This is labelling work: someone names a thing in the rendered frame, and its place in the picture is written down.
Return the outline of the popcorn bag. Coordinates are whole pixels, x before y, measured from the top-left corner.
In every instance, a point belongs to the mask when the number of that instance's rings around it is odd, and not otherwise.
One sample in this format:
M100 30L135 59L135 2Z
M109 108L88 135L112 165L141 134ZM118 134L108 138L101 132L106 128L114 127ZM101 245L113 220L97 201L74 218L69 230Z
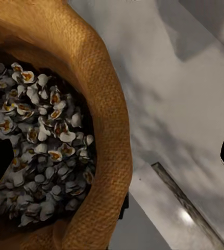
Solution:
M96 142L94 182L75 211L64 210L45 221L20 227L22 213L0 214L0 250L105 250L130 187L133 162L124 90L98 32L67 0L0 0L0 63L52 76L81 108L84 136ZM17 89L18 84L12 86ZM0 91L0 99L5 92ZM32 109L27 95L21 97ZM51 114L55 110L50 108ZM32 124L38 122L35 117ZM51 182L61 186L56 179Z

